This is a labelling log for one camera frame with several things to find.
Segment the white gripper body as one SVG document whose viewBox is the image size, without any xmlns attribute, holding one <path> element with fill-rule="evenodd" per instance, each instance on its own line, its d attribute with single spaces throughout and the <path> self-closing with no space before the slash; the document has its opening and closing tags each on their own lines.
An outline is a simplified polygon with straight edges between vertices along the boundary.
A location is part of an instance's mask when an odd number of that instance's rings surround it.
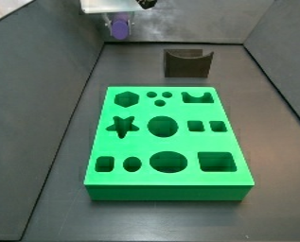
<svg viewBox="0 0 300 242">
<path fill-rule="evenodd" d="M 145 10 L 136 0 L 81 0 L 85 13 L 110 13 Z"/>
</svg>

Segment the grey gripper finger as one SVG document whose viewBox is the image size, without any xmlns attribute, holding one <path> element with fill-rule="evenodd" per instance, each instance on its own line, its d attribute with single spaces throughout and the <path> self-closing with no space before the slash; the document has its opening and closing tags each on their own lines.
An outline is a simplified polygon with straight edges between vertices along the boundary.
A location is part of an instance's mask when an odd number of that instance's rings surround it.
<svg viewBox="0 0 300 242">
<path fill-rule="evenodd" d="M 105 26 L 112 29 L 112 20 L 109 18 L 108 13 L 104 14 L 104 19 L 105 19 Z"/>
<path fill-rule="evenodd" d="M 128 13 L 128 31 L 132 34 L 132 28 L 134 26 L 134 12 Z"/>
</svg>

